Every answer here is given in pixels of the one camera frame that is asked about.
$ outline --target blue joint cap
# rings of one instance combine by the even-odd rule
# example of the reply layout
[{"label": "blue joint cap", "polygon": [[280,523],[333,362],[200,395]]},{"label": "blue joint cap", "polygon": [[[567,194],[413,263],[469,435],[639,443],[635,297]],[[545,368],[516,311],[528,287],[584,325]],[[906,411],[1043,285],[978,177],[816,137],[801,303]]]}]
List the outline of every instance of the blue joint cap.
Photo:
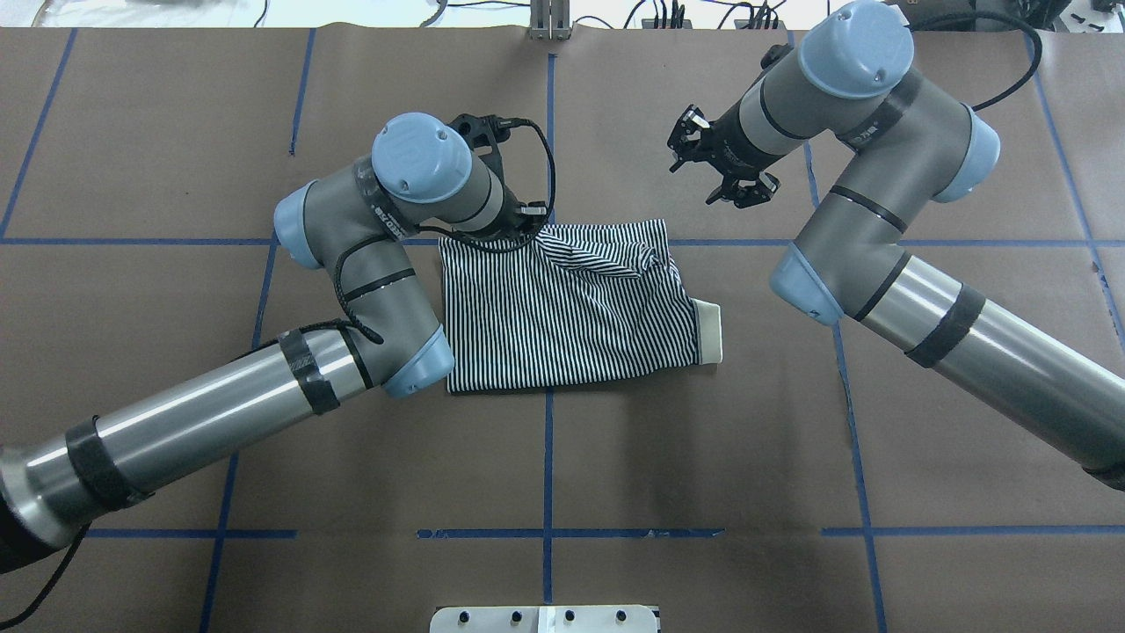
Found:
[{"label": "blue joint cap", "polygon": [[461,190],[472,150],[461,135],[423,112],[387,123],[371,143],[371,166],[387,191],[410,202],[441,201]]},{"label": "blue joint cap", "polygon": [[316,260],[313,250],[308,247],[308,237],[305,236],[305,196],[313,182],[316,180],[289,193],[273,207],[273,230],[278,234],[278,242],[289,251],[294,261],[316,270],[323,264]]},{"label": "blue joint cap", "polygon": [[855,0],[812,27],[796,58],[817,88],[843,99],[866,99],[894,88],[910,70],[914,38],[897,9]]},{"label": "blue joint cap", "polygon": [[438,326],[438,332],[425,342],[414,359],[382,385],[382,389],[392,398],[406,398],[444,379],[452,371],[453,352],[446,340],[446,331]]},{"label": "blue joint cap", "polygon": [[965,151],[965,160],[961,161],[957,174],[950,181],[950,186],[942,189],[934,196],[934,201],[952,202],[960,200],[973,191],[973,187],[980,184],[992,173],[996,161],[1000,160],[1000,135],[984,123],[972,108],[965,106],[972,119],[972,128],[969,132],[969,150]]},{"label": "blue joint cap", "polygon": [[844,316],[844,308],[820,280],[801,248],[793,243],[789,244],[785,256],[770,275],[770,287],[774,293],[825,326],[836,324]]}]

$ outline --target metal bracket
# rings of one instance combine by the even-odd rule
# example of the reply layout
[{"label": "metal bracket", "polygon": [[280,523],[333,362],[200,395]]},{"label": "metal bracket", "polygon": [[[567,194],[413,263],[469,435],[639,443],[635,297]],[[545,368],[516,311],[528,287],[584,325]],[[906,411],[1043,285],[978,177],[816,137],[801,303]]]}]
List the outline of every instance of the metal bracket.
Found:
[{"label": "metal bracket", "polygon": [[570,0],[531,0],[531,39],[570,39]]},{"label": "metal bracket", "polygon": [[660,633],[660,612],[641,605],[446,607],[430,633]]}]

